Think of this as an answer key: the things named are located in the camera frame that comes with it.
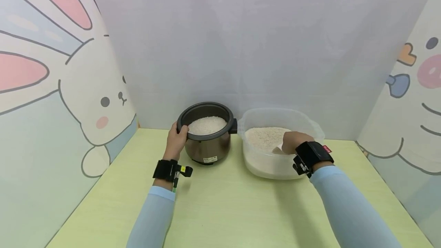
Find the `plastic tub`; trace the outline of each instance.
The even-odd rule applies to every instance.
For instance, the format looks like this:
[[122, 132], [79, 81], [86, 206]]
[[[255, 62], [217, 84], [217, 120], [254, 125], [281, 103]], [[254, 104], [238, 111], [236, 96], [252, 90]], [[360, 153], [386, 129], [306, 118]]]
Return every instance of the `plastic tub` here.
[[281, 127], [291, 131], [307, 133], [322, 143], [325, 133], [319, 124], [308, 118], [307, 115], [292, 109], [255, 108], [243, 114], [238, 121], [238, 134], [243, 140], [243, 155], [247, 168], [253, 174], [269, 179], [296, 179], [301, 178], [293, 169], [293, 155], [277, 155], [263, 152], [253, 147], [247, 141], [245, 132], [250, 128]]

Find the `rabbit paw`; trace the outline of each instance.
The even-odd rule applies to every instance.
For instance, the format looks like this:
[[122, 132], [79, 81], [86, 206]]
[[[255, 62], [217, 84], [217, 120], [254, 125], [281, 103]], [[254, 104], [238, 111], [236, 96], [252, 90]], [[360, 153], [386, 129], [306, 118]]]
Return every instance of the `rabbit paw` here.
[[87, 177], [101, 176], [110, 165], [110, 156], [105, 146], [92, 147], [81, 162], [81, 170]]

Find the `uncooked rice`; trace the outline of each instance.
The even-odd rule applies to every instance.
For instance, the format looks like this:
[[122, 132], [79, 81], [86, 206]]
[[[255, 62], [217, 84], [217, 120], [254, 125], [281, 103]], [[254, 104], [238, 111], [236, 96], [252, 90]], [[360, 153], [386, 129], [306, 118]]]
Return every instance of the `uncooked rice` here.
[[189, 124], [188, 132], [194, 135], [209, 135], [220, 131], [226, 125], [227, 122], [221, 117], [204, 117]]
[[269, 127], [252, 128], [245, 132], [245, 137], [251, 146], [271, 153], [275, 147], [283, 142], [283, 135], [289, 129]]

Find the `red tag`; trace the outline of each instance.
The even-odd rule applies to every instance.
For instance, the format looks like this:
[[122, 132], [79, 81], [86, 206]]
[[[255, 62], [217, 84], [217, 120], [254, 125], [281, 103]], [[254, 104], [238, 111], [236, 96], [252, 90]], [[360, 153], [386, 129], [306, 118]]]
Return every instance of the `red tag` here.
[[327, 147], [327, 146], [325, 146], [325, 145], [323, 145], [323, 148], [326, 150], [326, 152], [327, 153], [330, 153], [330, 152], [332, 152], [332, 150], [330, 150], [330, 148], [329, 147]]

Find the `black wrist band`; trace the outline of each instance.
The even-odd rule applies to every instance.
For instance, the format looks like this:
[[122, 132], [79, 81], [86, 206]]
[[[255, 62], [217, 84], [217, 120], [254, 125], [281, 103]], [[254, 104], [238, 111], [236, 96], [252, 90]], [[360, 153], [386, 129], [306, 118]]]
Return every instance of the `black wrist band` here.
[[153, 173], [153, 178], [164, 179], [167, 182], [174, 183], [176, 173], [180, 173], [184, 177], [190, 177], [193, 173], [193, 168], [181, 166], [176, 160], [159, 160]]
[[304, 142], [296, 148], [297, 156], [294, 158], [293, 168], [299, 175], [306, 173], [310, 178], [313, 174], [312, 167], [320, 162], [329, 161], [334, 163], [334, 159], [317, 142]]
[[156, 165], [153, 178], [164, 179], [167, 182], [175, 180], [175, 173], [177, 172], [178, 161], [176, 160], [159, 160]]

